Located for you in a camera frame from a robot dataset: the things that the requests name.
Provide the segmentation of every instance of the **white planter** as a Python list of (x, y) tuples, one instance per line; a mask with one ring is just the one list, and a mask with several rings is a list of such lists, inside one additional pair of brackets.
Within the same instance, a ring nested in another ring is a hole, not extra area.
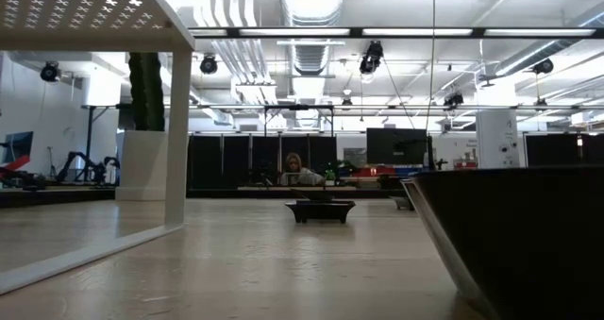
[(168, 133), (126, 131), (120, 157), (122, 168), (116, 200), (165, 200)]

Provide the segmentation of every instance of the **person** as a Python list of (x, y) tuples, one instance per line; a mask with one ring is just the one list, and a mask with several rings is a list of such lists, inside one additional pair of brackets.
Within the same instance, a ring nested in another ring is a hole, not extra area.
[(282, 185), (319, 185), (325, 181), (321, 175), (304, 168), (300, 156), (296, 153), (288, 154), (285, 163), (286, 171), (281, 176)]

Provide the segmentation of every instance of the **perforated metal panel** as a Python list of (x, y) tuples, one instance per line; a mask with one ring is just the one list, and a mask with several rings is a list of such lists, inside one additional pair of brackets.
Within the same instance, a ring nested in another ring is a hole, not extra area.
[(148, 50), (191, 47), (164, 0), (0, 0), (0, 49)]

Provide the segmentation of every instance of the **white column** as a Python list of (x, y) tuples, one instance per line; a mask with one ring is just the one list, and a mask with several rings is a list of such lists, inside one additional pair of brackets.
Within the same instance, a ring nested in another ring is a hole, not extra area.
[(187, 143), (189, 130), (189, 91), (191, 88), (191, 51), (174, 52), (168, 160), (166, 176), (165, 225), (177, 227), (184, 221), (187, 189)]
[[(493, 87), (476, 92), (478, 105), (514, 106), (517, 104), (514, 82), (501, 78)], [(517, 168), (518, 128), (516, 110), (483, 110), (476, 114), (478, 139), (478, 168)]]

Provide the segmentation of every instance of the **wooden floor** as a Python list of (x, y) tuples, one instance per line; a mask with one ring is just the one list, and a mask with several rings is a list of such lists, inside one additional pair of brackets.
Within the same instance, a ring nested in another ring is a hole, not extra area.
[(0, 272), (163, 224), (163, 203), (99, 201), (0, 209)]
[[(78, 213), (63, 208), (66, 219), (67, 211)], [(107, 218), (106, 210), (148, 219), (114, 222), (122, 225), (116, 233), (126, 233), (150, 224), (160, 208), (99, 203), (87, 210), (88, 221), (73, 217), (79, 227), (98, 227), (93, 219)], [(39, 226), (52, 224), (30, 215)], [(278, 200), (192, 200), (186, 222), (184, 230), (0, 296), (0, 319), (481, 319), (457, 297), (421, 220), (391, 200), (359, 201), (346, 225), (297, 225)]]

